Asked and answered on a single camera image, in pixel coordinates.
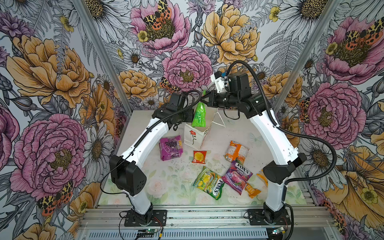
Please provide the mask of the green Lays chips bag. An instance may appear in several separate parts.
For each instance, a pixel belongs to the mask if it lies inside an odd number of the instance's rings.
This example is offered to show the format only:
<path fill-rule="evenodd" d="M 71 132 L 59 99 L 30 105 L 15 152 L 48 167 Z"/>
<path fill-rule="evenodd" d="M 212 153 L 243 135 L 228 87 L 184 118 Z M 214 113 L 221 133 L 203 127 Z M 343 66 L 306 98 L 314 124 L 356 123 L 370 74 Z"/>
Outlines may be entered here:
<path fill-rule="evenodd" d="M 205 128 L 206 127 L 206 107 L 205 104 L 199 102 L 195 110 L 195 116 L 191 124 L 194 128 Z"/>

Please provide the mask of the white floral paper bag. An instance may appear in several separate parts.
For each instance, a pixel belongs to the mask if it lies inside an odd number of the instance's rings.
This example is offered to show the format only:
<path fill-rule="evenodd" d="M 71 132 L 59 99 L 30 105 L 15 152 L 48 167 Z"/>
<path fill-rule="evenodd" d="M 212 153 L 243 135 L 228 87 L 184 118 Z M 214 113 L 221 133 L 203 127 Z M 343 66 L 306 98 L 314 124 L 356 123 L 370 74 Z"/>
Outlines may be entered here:
<path fill-rule="evenodd" d="M 201 150 L 206 137 L 208 136 L 213 125 L 226 127 L 222 116 L 218 109 L 206 108 L 206 126 L 192 127 L 191 123 L 185 123 L 184 127 L 184 144 L 195 150 Z"/>

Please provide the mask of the purple snack packet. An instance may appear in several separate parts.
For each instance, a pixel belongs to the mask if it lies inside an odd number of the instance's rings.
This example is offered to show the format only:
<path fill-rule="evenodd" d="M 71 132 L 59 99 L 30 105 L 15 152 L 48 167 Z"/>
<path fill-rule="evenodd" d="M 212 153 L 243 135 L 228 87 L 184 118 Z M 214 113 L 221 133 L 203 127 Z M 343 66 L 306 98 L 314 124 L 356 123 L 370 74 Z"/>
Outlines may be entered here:
<path fill-rule="evenodd" d="M 162 161 L 180 158 L 184 152 L 180 135 L 160 139 L 159 147 Z"/>

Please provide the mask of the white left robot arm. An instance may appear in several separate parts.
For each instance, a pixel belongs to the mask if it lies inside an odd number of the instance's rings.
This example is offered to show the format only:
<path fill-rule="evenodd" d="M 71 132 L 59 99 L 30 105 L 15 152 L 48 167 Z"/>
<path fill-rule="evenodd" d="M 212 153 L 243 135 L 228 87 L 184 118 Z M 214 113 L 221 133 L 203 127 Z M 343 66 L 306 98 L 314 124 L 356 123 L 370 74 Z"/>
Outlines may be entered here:
<path fill-rule="evenodd" d="M 201 96 L 201 93 L 195 90 L 172 93 L 170 101 L 153 112 L 145 130 L 133 145 L 121 155 L 111 157 L 111 180 L 123 194 L 127 195 L 135 214 L 152 217 L 153 204 L 144 192 L 147 176 L 142 171 L 148 155 L 172 127 L 192 122 L 193 107 Z"/>

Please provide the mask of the orange wrapper near arm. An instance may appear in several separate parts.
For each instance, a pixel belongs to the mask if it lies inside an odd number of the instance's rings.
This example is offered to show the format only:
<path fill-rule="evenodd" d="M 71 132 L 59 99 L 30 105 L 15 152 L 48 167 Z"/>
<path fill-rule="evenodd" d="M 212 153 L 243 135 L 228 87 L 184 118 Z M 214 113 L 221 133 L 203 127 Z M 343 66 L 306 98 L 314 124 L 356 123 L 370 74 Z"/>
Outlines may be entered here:
<path fill-rule="evenodd" d="M 268 179 L 266 178 L 266 176 L 265 176 L 263 170 L 259 171 L 259 172 L 257 173 L 257 176 L 259 177 L 260 180 L 263 181 L 263 183 L 264 183 L 264 185 L 265 185 L 265 188 L 267 188 L 267 187 L 268 187 Z"/>

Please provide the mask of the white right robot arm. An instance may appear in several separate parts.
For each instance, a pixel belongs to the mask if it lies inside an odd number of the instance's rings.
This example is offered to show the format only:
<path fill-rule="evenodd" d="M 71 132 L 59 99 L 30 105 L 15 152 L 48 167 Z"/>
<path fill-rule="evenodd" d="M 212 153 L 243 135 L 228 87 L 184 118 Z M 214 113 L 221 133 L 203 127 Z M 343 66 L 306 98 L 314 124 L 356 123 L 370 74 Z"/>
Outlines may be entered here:
<path fill-rule="evenodd" d="M 237 108 L 257 128 L 272 153 L 273 161 L 263 168 L 269 184 L 264 216 L 271 222 L 285 214 L 286 180 L 307 158 L 293 147 L 278 125 L 273 124 L 275 117 L 268 115 L 273 111 L 262 94 L 252 94 L 248 74 L 238 72 L 226 76 L 216 72 L 211 75 L 211 82 L 216 88 L 205 96 L 208 107 Z"/>

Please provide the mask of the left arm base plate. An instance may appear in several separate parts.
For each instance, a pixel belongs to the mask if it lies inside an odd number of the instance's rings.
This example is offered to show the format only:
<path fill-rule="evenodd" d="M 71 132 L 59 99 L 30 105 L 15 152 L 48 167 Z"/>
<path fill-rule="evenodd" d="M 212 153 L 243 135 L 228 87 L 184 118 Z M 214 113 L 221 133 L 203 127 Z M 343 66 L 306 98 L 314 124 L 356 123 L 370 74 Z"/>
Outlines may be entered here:
<path fill-rule="evenodd" d="M 125 227 L 164 227 L 167 222 L 167 210 L 149 210 L 140 215 L 133 209 L 129 210 L 125 217 Z"/>

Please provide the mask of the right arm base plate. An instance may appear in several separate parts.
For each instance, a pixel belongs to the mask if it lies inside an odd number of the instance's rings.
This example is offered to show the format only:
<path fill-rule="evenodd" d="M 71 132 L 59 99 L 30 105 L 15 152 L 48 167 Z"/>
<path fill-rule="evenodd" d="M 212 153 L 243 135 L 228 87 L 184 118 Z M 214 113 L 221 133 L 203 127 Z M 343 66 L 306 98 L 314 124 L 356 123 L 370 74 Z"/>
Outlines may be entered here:
<path fill-rule="evenodd" d="M 287 226 L 292 222 L 286 207 L 282 207 L 277 212 L 268 207 L 248 209 L 245 218 L 249 220 L 251 226 Z"/>

